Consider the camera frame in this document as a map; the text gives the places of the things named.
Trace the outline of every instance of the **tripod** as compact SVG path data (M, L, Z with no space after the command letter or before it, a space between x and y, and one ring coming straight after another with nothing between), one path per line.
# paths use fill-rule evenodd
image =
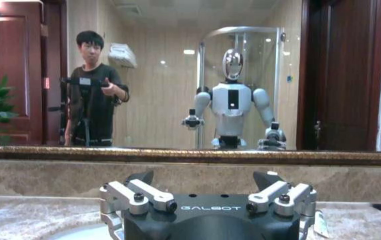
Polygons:
M67 84L70 85L78 85L79 86L79 92L83 102L83 112L81 119L78 120L78 124L82 122L85 127L85 146L89 147L90 142L90 135L89 135L89 116L87 116L87 107L89 107L89 100L90 100L90 93L91 93L91 87L103 88L107 87L109 84L105 83L99 79L93 78L83 78L83 77L62 77L59 80L59 88L61 88L61 106L59 107L49 107L47 111L61 112L61 123L59 123L59 145L63 145L65 143L65 128L66 128L66 101L67 101Z

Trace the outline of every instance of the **door handle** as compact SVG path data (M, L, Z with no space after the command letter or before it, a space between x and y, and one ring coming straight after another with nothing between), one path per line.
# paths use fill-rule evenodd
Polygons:
M321 121L315 121L315 125L314 125L314 134L315 134L315 145L318 148L318 143L319 143L319 138L321 138Z

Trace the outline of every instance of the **sink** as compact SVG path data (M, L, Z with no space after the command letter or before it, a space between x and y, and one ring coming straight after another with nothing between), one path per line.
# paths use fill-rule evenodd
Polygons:
M109 228L103 223L79 226L51 235L47 240L111 240Z

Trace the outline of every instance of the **black hair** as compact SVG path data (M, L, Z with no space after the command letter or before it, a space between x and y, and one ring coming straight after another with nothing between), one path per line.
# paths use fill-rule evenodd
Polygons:
M103 48L103 39L94 31L82 31L77 34L75 43L81 47L82 43L93 44Z

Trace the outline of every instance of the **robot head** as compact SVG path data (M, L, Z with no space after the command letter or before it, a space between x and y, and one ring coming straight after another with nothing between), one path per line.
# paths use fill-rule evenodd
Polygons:
M222 72L227 80L237 81L242 67L242 54L235 49L229 49L222 58Z

